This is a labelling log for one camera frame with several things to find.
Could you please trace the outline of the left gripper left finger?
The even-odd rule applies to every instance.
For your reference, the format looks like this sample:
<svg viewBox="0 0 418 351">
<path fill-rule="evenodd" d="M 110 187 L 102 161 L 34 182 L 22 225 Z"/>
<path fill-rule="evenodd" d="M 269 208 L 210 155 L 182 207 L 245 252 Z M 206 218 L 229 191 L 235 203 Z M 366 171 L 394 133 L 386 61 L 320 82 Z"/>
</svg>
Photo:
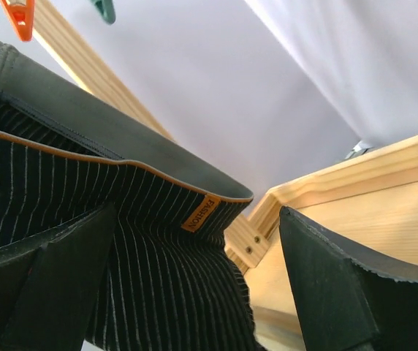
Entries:
<svg viewBox="0 0 418 351">
<path fill-rule="evenodd" d="M 0 350 L 80 350 L 116 224 L 102 205 L 0 248 Z"/>
</svg>

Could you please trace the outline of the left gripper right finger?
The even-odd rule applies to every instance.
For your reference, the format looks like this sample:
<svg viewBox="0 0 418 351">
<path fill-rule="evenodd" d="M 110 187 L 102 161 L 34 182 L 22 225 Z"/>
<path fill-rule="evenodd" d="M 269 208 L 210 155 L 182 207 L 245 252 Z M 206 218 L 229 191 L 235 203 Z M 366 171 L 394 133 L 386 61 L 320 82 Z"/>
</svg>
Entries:
<svg viewBox="0 0 418 351">
<path fill-rule="evenodd" d="M 281 246 L 307 350 L 418 350 L 418 265 L 279 213 Z"/>
</svg>

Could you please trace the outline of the black striped underwear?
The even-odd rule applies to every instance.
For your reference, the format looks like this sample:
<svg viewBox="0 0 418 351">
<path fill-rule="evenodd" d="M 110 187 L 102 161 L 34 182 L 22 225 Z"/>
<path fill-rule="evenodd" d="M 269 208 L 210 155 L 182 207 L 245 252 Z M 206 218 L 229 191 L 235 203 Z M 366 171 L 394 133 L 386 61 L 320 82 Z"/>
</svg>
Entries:
<svg viewBox="0 0 418 351">
<path fill-rule="evenodd" d="M 224 231 L 251 190 L 0 42 L 0 248 L 112 204 L 84 342 L 260 350 Z"/>
</svg>

